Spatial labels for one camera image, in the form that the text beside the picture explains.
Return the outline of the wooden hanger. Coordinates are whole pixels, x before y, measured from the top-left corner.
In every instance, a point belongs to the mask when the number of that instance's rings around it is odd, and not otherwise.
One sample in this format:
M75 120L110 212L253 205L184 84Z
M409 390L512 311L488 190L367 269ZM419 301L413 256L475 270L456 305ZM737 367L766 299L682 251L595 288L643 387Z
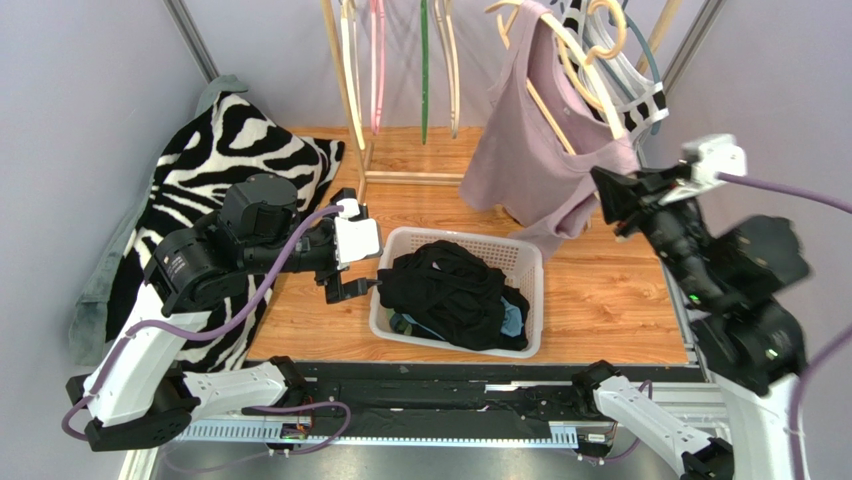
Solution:
M485 13L492 13L500 9L504 6L512 6L513 10L510 13L508 20L504 20L502 14L498 14L496 17L496 25L497 30L500 35L500 38L506 47L506 49L510 46L509 40L509 31L514 24L518 14L520 13L520 7L526 1L497 1L488 7L485 8ZM575 90L578 94L583 98L589 105L594 107L600 113L603 113L604 119L609 126L611 134L614 139L618 140L621 138L626 138L628 133L627 129L624 127L622 120L620 120L620 116L614 106L614 102L604 85L604 81L601 77L601 74L598 72L597 67L595 66L596 60L608 60L613 59L618 56L618 54L622 51L627 38L627 22L626 15L623 12L622 7L617 3L617 1L612 0L595 0L590 1L588 8L586 9L586 13L592 14L596 10L600 8L606 8L610 14L614 17L615 25L616 25L616 40L614 41L613 46L611 47L602 47L599 45L593 45L588 50L584 50L584 47L581 46L582 34L578 34L578 38L580 40L575 39L575 37L569 33L569 31L562 25L562 23L554 16L552 13L544 13L543 16L540 17L551 30L553 30L556 39L555 43L558 48L559 58L562 61L563 68L565 70L565 74L568 79L574 86ZM586 78L590 81L592 86L595 89L595 93L592 93L581 80L580 74L578 74L574 68L572 68L572 59L576 61L580 70L585 71ZM550 128L553 130L559 142L562 144L563 148L570 154L575 154L575 150L571 146L564 132L561 130L554 116L545 105L542 97L539 95L536 88L533 86L529 79L526 80L526 89L533 99L534 103L538 107L539 111L542 113L543 117L547 121Z
M438 28L447 72L451 138L456 139L460 129L461 100L459 58L452 10L452 0L433 2L433 16Z

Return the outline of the lilac ribbed tank top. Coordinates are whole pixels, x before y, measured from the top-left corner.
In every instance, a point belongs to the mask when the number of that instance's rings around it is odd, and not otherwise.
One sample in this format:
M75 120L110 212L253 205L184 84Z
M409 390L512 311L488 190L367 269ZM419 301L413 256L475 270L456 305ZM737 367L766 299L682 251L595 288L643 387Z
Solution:
M492 113L459 187L478 211L503 207L520 225L513 238L549 259L598 209L595 167L625 175L639 162L625 134L595 119L563 73L549 8L523 1L510 32Z

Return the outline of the blue ribbed tank top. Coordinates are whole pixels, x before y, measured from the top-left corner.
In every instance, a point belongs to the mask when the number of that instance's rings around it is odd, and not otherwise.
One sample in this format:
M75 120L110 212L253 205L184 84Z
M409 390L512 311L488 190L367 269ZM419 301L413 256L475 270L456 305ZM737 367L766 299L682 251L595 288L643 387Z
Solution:
M504 305L504 319L501 325L501 334L507 337L517 337L524 332L525 315L519 306L511 303L506 297L501 298ZM389 325L393 332L406 336L418 336L440 341L446 339L434 330L420 325L411 315L393 313L389 319Z

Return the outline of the cream plastic hanger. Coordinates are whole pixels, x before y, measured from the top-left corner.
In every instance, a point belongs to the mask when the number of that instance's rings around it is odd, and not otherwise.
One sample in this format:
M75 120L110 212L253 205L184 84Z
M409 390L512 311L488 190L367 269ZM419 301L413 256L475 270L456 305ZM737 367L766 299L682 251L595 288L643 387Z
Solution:
M340 28L347 103L352 114L352 123L358 148L360 151L364 151L366 142L363 134L361 110L357 8L355 1L343 0L340 2Z

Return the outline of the pink hanger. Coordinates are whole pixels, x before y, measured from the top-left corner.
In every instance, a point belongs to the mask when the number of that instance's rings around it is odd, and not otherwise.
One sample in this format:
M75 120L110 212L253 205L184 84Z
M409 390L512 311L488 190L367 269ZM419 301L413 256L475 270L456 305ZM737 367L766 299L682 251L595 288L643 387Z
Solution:
M370 127L377 136L381 129L385 71L386 71L386 16L383 0L370 1Z

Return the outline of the green hanger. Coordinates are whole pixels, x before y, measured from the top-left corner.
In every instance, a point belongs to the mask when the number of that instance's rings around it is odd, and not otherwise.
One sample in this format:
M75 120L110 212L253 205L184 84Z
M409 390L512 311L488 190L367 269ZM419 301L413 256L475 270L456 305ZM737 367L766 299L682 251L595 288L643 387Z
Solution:
M429 48L429 19L428 19L428 1L421 0L419 4L420 12L420 38L421 38L421 144L425 145L428 140L429 128L429 69L430 69L430 48Z

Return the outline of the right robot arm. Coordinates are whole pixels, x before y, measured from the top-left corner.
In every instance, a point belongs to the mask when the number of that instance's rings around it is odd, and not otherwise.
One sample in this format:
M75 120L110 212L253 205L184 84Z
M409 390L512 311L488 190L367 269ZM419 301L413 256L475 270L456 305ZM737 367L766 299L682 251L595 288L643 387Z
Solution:
M804 333L775 298L809 275L790 221L754 215L709 233L682 167L591 172L606 223L643 235L699 312L690 330L728 416L722 439L678 420L606 361L575 374L580 412L627 428L682 479L803 479L794 397L807 367Z

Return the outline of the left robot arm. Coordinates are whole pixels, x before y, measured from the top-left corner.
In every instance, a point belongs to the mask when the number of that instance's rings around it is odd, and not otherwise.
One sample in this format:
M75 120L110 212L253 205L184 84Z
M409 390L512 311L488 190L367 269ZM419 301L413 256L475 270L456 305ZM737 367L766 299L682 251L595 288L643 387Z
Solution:
M214 373L184 371L189 342L218 339L244 324L280 273L310 272L336 304L363 296L373 281L343 282L351 264L379 257L378 223L354 190L303 216L286 178L259 174L232 185L221 208L163 239L144 270L136 305L98 368L66 386L83 431L63 431L95 452L166 444L192 423L240 412L309 415L306 382L294 362Z

